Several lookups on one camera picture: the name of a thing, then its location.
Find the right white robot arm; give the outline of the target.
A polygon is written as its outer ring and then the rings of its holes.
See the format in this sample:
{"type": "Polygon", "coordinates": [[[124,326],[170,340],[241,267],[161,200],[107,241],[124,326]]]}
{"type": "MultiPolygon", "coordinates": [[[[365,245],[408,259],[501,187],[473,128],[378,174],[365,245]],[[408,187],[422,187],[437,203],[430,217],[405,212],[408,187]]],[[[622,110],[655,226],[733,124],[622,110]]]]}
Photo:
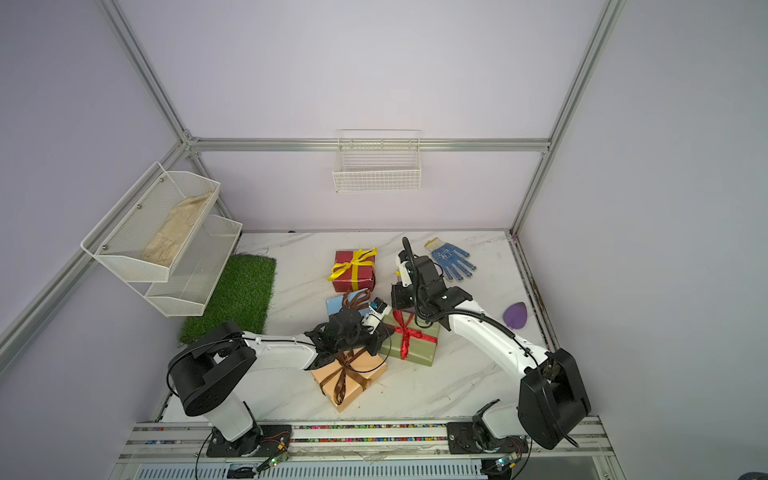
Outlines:
{"type": "Polygon", "coordinates": [[[402,239],[397,268],[401,282],[392,286],[394,308],[412,308],[426,323],[438,323],[484,352],[518,384],[518,399],[494,400],[481,409],[478,420],[494,439],[520,431],[552,450],[561,441],[577,442],[570,432],[591,411],[590,400],[575,358],[559,348],[549,351],[515,334],[491,318],[471,294],[448,287],[428,256],[413,253],[402,239]]]}

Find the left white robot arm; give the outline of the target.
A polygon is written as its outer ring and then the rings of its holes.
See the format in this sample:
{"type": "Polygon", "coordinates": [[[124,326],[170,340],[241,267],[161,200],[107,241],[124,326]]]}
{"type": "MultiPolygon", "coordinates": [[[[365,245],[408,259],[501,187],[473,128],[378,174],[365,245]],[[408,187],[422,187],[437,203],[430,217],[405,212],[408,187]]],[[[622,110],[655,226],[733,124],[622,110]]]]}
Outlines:
{"type": "Polygon", "coordinates": [[[363,316],[343,308],[295,336],[257,335],[225,322],[170,360],[167,387],[187,416],[204,417],[226,442],[237,442],[256,432],[254,416],[234,393],[247,374],[274,369],[314,371],[347,353],[376,355],[394,332],[383,321],[390,310],[372,310],[363,316]]]}

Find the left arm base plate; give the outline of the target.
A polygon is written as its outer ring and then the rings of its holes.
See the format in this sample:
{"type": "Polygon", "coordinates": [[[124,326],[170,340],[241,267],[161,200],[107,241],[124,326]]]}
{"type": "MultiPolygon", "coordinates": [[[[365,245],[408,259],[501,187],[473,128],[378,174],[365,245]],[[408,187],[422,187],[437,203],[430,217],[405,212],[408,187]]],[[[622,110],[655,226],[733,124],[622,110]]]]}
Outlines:
{"type": "Polygon", "coordinates": [[[229,441],[217,428],[213,428],[206,456],[208,458],[276,457],[288,448],[291,436],[290,425],[257,424],[239,439],[229,441]]]}

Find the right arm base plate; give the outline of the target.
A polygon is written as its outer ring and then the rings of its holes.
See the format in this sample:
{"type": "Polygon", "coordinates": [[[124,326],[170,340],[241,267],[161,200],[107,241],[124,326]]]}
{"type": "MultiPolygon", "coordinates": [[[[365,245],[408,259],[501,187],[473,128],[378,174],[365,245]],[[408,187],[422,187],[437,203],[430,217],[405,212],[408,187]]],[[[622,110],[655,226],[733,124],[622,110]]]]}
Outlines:
{"type": "Polygon", "coordinates": [[[446,425],[451,454],[525,454],[529,444],[524,436],[497,438],[480,422],[449,422],[446,425]]]}

